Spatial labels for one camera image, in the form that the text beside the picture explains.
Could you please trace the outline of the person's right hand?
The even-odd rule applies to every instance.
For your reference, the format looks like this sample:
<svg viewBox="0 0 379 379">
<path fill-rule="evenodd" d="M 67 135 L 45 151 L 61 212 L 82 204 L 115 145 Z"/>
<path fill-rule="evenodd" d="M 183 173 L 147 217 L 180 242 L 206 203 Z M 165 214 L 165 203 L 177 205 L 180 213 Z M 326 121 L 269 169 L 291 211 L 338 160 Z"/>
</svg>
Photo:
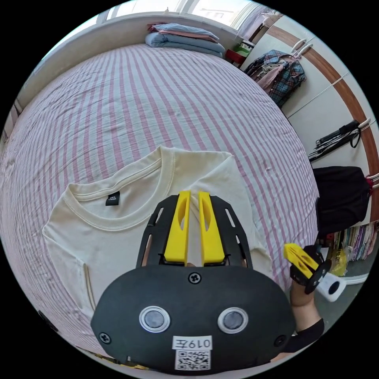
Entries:
<svg viewBox="0 0 379 379">
<path fill-rule="evenodd" d="M 297 332 L 308 329 L 321 320 L 321 316 L 315 306 L 314 294 L 307 295 L 304 286 L 293 281 L 289 298 Z"/>
</svg>

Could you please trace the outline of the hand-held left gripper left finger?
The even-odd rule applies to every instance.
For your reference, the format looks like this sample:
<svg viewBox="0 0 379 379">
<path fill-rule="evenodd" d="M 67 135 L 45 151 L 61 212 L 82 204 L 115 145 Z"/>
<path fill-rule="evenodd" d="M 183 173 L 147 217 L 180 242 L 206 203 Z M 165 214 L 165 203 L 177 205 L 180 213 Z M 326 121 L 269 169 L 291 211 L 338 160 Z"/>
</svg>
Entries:
<svg viewBox="0 0 379 379">
<path fill-rule="evenodd" d="M 165 261 L 168 263 L 187 263 L 190 197 L 189 190 L 181 191 L 177 196 L 164 252 Z"/>
</svg>

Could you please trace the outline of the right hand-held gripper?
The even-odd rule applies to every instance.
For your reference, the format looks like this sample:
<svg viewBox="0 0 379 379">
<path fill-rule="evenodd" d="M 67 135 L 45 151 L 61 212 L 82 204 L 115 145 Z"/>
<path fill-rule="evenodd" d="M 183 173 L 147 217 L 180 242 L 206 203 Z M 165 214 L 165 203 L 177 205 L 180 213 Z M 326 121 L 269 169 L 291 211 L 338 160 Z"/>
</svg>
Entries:
<svg viewBox="0 0 379 379">
<path fill-rule="evenodd" d="M 283 256 L 291 263 L 290 277 L 305 287 L 305 293 L 315 291 L 331 268 L 331 260 L 325 260 L 319 245 L 305 246 L 285 244 Z"/>
</svg>

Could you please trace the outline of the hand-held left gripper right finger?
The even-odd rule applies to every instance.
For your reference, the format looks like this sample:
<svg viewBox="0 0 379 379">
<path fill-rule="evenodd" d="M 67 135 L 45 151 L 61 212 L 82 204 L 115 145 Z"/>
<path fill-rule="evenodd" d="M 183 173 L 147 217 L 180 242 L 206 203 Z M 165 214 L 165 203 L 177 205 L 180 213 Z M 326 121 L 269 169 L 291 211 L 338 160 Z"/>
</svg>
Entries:
<svg viewBox="0 0 379 379">
<path fill-rule="evenodd" d="M 222 264 L 225 254 L 208 192 L 198 193 L 201 259 L 203 264 Z"/>
</svg>

